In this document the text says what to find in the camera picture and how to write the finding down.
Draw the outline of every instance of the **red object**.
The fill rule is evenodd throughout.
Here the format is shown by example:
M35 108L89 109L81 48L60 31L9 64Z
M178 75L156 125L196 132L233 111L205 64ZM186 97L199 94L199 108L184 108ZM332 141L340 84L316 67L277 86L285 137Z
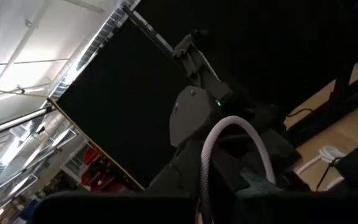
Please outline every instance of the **red object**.
M91 191L102 191L104 190L109 184L114 181L114 176L104 176L98 180L98 183L94 188L91 187Z
M98 156L100 156L100 153L90 146L84 153L84 159L83 162L85 165L90 165Z
M81 176L81 184L85 185L85 186L91 186L91 188L92 188L92 185L94 183L97 183L99 181L100 177L101 177L101 172L97 172L92 177L92 175L88 171L85 171L83 173L83 175Z
M122 182L120 180L117 180L110 185L109 191L117 192L122 186L123 186Z

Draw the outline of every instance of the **wooden surface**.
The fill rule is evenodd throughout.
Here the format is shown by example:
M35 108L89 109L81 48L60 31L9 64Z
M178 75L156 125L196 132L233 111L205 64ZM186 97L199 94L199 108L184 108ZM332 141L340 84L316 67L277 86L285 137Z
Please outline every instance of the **wooden surface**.
M358 64L355 65L355 68L352 73L351 82L354 82L358 79ZM294 111L298 111L302 108L311 108L315 109L326 100L328 100L329 94L333 90L334 82L327 85L320 92L312 96L310 99L305 101ZM285 124L287 127L292 126L297 121L306 116L309 112L305 111L302 114L299 114L292 118L287 118ZM319 133L314 138L310 139L308 142L301 145L297 150L303 156L303 160L298 164L297 170L306 162L315 158L319 155L318 150L325 145L331 145L338 148L344 153L349 153L358 146L358 109L348 114L345 118L338 121L322 133ZM305 170L300 177L311 187L312 190L316 190L316 186L322 177L325 169L327 168L327 163L319 161L313 166ZM321 184L320 190L325 189L327 184L329 184L333 179L339 177L339 174L336 170L331 169L327 176L325 177L323 183Z

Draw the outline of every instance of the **white cable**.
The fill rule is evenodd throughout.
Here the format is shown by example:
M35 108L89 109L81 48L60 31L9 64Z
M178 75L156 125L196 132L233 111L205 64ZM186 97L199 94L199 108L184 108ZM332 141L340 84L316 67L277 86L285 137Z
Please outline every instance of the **white cable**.
M342 180L344 180L345 178L343 178L343 176L340 177L336 177L333 181L331 181L328 185L326 190L329 190L331 187L334 187L335 185L337 185L338 183L342 182Z
M252 138L252 140L254 140L265 167L266 178L268 181L275 184L275 176L273 173L272 163L270 161L269 154L267 153L265 144L263 143L262 139L258 135L257 131L254 129L254 127L252 127L252 125L248 123L248 121L238 116L228 116L226 118L223 118L214 126L214 128L208 134L208 137L204 142L203 150L201 152L201 206L203 207L203 220L207 220L207 222L210 222L212 220L211 207L209 206L208 186L209 161L211 158L212 148L221 131L230 124L239 125L244 130L246 130L248 135Z
M324 146L319 150L320 155L307 162L296 171L296 174L301 174L307 168L318 162L320 159L324 162L331 163L335 158L344 157L345 154L333 146Z

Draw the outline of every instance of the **white braided cable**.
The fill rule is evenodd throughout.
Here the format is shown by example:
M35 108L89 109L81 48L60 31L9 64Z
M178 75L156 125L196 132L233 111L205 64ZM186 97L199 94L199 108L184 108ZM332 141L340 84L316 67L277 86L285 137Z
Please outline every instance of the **white braided cable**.
M211 207L209 203L209 161L211 159L212 148L224 128L229 126L230 124L236 124L242 127L247 131L248 135L254 140L255 145L259 151L260 157L262 158L262 162L264 163L266 178L271 183L275 184L275 176L273 173L272 163L269 158L269 154L267 153L265 144L262 139L258 135L257 131L252 127L248 121L238 117L238 116L228 116L220 120L211 132L208 134L208 137L205 140L203 150L201 152L201 207L202 207L202 215L204 223L210 223L212 220Z

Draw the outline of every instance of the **black cable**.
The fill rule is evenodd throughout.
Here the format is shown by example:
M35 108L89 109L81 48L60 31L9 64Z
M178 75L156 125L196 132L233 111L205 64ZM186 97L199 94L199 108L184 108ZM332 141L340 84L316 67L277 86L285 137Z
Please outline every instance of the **black cable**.
M293 113L293 114L288 114L287 115L287 118L291 118L293 116L296 116L304 111L309 111L310 113L312 113L314 110L310 109L310 108L304 108L304 109L301 109L301 110L298 110L297 112Z
M327 169L324 171L323 176L321 177L320 181L319 181L318 184L317 184L316 190L318 190L318 188L320 187L320 185L321 185L321 183L323 182L324 178L326 177L329 168L334 167L334 166L336 165L336 162L337 162L338 160L340 160L340 159L342 159L342 157L337 157L337 158L335 158L332 162L330 162L330 163L328 164Z

